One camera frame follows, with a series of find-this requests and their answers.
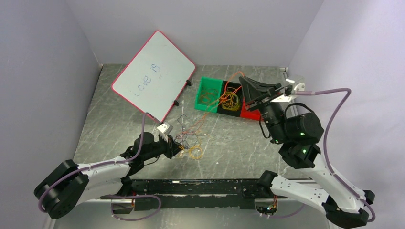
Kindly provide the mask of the black plastic bin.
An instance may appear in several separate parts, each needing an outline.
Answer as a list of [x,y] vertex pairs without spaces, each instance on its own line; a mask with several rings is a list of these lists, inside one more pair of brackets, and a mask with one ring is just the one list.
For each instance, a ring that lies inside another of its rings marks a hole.
[[243,99],[242,87],[239,83],[223,81],[217,113],[239,117]]

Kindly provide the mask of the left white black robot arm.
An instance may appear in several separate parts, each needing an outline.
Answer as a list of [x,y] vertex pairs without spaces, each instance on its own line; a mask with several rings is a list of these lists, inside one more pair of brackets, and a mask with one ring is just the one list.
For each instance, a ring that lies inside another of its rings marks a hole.
[[59,219],[91,199],[109,195],[127,198],[133,191],[130,176],[143,169],[147,160],[160,155],[171,159],[183,149],[171,135],[159,136],[156,141],[152,133],[145,132],[113,159],[89,164],[65,160],[34,189],[39,210]]

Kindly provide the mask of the green plastic bin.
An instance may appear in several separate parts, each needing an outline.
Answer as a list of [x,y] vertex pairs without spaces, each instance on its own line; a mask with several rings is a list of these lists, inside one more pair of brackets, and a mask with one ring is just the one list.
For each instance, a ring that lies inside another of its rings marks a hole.
[[222,88],[222,80],[202,77],[195,96],[194,108],[216,113]]

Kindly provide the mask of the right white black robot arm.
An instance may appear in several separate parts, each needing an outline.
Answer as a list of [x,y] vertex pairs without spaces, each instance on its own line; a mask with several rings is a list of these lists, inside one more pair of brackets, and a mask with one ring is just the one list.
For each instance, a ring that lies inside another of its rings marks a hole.
[[329,129],[323,128],[312,109],[305,114],[287,116],[281,107],[286,102],[295,105],[297,96],[314,96],[305,90],[304,83],[288,80],[288,84],[266,84],[241,76],[245,108],[258,110],[268,129],[271,143],[280,145],[279,154],[290,167],[308,175],[318,188],[309,187],[281,175],[265,171],[259,178],[257,190],[262,197],[287,197],[317,209],[329,222],[344,229],[365,226],[376,218],[372,204],[375,195],[370,190],[357,188],[330,163],[327,147],[318,147],[326,141]]

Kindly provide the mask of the red plastic bin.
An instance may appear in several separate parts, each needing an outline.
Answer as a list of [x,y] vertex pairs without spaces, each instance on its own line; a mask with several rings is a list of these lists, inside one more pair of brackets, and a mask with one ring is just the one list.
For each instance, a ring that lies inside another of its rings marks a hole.
[[241,112],[240,112],[239,117],[245,118],[245,119],[256,120],[256,121],[261,119],[261,115],[258,110],[248,111],[245,108],[245,99],[242,99]]

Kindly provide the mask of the pink framed whiteboard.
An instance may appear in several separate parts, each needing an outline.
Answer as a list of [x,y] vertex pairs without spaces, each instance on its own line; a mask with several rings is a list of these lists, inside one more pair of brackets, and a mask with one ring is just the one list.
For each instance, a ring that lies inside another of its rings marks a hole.
[[195,69],[195,64],[163,32],[155,31],[113,81],[111,89],[162,122]]

